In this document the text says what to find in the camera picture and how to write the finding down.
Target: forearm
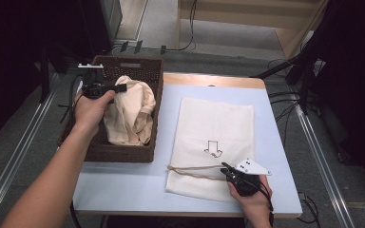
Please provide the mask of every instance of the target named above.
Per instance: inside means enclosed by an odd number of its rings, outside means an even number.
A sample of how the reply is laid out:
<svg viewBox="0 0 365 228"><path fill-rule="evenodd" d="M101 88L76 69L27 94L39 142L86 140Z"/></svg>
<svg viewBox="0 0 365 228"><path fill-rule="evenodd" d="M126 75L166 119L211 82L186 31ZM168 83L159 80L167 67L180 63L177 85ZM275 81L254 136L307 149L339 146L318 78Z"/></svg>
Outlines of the forearm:
<svg viewBox="0 0 365 228"><path fill-rule="evenodd" d="M90 141L90 134L74 128L43 173L11 209L3 226L61 227Z"/></svg>

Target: black cable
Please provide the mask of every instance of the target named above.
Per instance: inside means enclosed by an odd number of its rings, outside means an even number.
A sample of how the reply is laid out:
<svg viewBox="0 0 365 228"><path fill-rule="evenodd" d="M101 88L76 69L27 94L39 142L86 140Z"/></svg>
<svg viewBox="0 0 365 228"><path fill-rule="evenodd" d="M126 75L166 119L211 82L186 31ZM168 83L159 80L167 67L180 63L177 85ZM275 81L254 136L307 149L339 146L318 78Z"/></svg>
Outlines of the black cable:
<svg viewBox="0 0 365 228"><path fill-rule="evenodd" d="M288 113L289 113L289 109L291 109L293 106L296 106L298 105L298 103L293 103L291 104L290 106L286 107L281 113L280 115L278 115L276 118L275 118L275 121L278 122L282 117L286 116Z"/></svg>
<svg viewBox="0 0 365 228"><path fill-rule="evenodd" d="M282 96L282 95L298 95L298 92L276 92L276 93L270 93L268 94L269 98Z"/></svg>
<svg viewBox="0 0 365 228"><path fill-rule="evenodd" d="M198 0L194 0L194 2L192 3L191 11L189 13L189 24L191 27L191 40L189 41L188 45L186 45L185 47L180 48L180 49L165 49L166 51L182 51L182 50L187 49L192 44L192 42L194 42L194 20L195 20L195 12L197 10L197 2L198 2ZM145 47L145 48L146 49L159 49L159 48L152 48L152 47Z"/></svg>
<svg viewBox="0 0 365 228"><path fill-rule="evenodd" d="M292 105L292 107L290 108L289 112L287 113L286 123L285 123L284 131L283 131L283 148L286 146L287 125L289 123L290 114L296 108L297 105L298 104Z"/></svg>
<svg viewBox="0 0 365 228"><path fill-rule="evenodd" d="M79 103L79 100L81 100L81 98L83 97L83 96L85 96L85 92L83 92L79 97L78 97L78 100L76 100L76 102L75 102L75 104L73 105L73 107L72 107L72 117L73 117L73 120L75 119L75 109L76 109L76 105Z"/></svg>
<svg viewBox="0 0 365 228"><path fill-rule="evenodd" d="M279 61L279 60L282 60L282 61L284 61L284 62L286 62L287 60L285 60L285 59L276 59L276 60L271 60L271 61L269 61L269 63L268 63L268 69L270 69L270 65L272 64L272 63L274 63L274 62L276 62L276 61ZM277 73L274 73L274 75L277 75L277 76L279 76L279 77L286 77L287 76L287 72L286 72L286 68L285 69L283 69L283 71L285 72L285 74L286 75L281 75L281 74L277 74Z"/></svg>
<svg viewBox="0 0 365 228"><path fill-rule="evenodd" d="M73 88L75 87L75 83L76 83L76 79L79 77L83 77L82 74L78 74L76 75L76 77L72 80L72 83L70 84L70 89L69 89L69 107L67 109L68 113L69 113L69 126L73 127L73 125L75 124L75 110L74 110L74 106L73 106Z"/></svg>
<svg viewBox="0 0 365 228"><path fill-rule="evenodd" d="M82 228L79 223L78 218L76 217L75 207L73 206L73 201L70 203L70 216L72 217L73 224L75 224L76 228Z"/></svg>
<svg viewBox="0 0 365 228"><path fill-rule="evenodd" d="M268 198L270 199L271 198L271 194L269 193L268 189L266 188L265 184L263 184L263 182L259 182L266 190L266 194L268 195Z"/></svg>
<svg viewBox="0 0 365 228"><path fill-rule="evenodd" d="M113 44L112 45L112 48L118 48L118 47L121 47L123 44Z"/></svg>
<svg viewBox="0 0 365 228"><path fill-rule="evenodd" d="M282 99L282 100L277 100L274 102L271 102L271 105L275 104L275 103L279 103L279 102L298 102L299 99Z"/></svg>
<svg viewBox="0 0 365 228"><path fill-rule="evenodd" d="M314 207L316 208L316 211L313 209L313 207L310 205L310 203L308 202L308 200L310 202L313 203ZM314 219L313 220L310 220L310 221L307 221L307 220L304 220L302 218L297 218L299 221L301 222L304 222L304 223L307 223L307 224L312 224L312 223L316 223L317 224L317 227L320 228L321 227L321 224L319 223L319 219L318 219L318 208L317 208L317 205L316 203L308 196L306 196L303 200L302 200L306 205L307 207L310 209L310 212L311 214L313 214L313 217Z"/></svg>
<svg viewBox="0 0 365 228"><path fill-rule="evenodd" d="M69 112L69 105L63 105L63 104L58 104L59 107L66 107L67 110L65 111L64 115L61 118L61 121L59 122L59 124L63 123L65 118L67 117L67 114Z"/></svg>

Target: hand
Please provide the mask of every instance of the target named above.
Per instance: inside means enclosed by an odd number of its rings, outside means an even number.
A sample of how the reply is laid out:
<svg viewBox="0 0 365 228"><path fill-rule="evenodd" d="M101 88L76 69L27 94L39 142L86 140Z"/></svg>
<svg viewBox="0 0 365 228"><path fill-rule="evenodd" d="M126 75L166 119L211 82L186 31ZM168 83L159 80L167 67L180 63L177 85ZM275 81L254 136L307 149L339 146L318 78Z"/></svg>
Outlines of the hand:
<svg viewBox="0 0 365 228"><path fill-rule="evenodd" d="M82 96L82 91L75 96L75 119L76 124L73 126L75 130L82 130L91 138L97 134L99 130L99 122L105 114L107 104L114 99L115 92L109 90L101 98L90 100Z"/></svg>
<svg viewBox="0 0 365 228"><path fill-rule="evenodd" d="M261 185L261 189L266 192L269 192L269 195L272 197L272 189L269 187L268 180L265 176L259 176L259 180L265 185ZM227 183L230 189L230 195L235 198L242 207L242 210L245 216L251 221L255 228L259 227L271 227L269 224L269 202L268 199L258 191L251 197L241 197L237 192L233 183Z"/></svg>

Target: brown wicker basket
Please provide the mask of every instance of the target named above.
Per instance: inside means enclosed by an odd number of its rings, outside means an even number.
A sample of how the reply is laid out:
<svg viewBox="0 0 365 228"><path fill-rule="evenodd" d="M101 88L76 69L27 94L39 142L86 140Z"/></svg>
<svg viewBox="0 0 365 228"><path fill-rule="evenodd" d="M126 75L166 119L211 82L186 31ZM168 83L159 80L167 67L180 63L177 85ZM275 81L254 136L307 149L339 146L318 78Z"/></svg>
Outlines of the brown wicker basket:
<svg viewBox="0 0 365 228"><path fill-rule="evenodd" d="M133 80L147 83L152 89L156 106L152 112L153 128L150 142L146 145L115 145L108 142L104 123L100 123L99 133L93 138L87 150L87 162L153 162L156 145L158 115L163 93L163 60L117 58L96 56L93 65L103 64L104 84L114 85L120 76L128 75ZM61 144L70 132L68 123L59 138Z"/></svg>

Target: white cloth bag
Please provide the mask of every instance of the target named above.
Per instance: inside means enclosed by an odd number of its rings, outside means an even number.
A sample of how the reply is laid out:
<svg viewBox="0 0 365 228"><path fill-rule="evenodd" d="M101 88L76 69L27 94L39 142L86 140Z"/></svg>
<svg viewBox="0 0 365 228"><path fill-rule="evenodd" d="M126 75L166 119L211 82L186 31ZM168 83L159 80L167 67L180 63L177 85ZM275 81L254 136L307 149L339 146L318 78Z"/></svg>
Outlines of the white cloth bag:
<svg viewBox="0 0 365 228"><path fill-rule="evenodd" d="M118 84L126 84L127 92L117 93L104 116L108 141L118 145L148 143L153 126L150 114L156 105L152 89L126 75L117 80Z"/></svg>
<svg viewBox="0 0 365 228"><path fill-rule="evenodd" d="M230 165L254 159L254 107L183 98L170 166ZM219 168L206 175L224 177ZM188 197L235 201L225 180L168 172L166 190Z"/></svg>

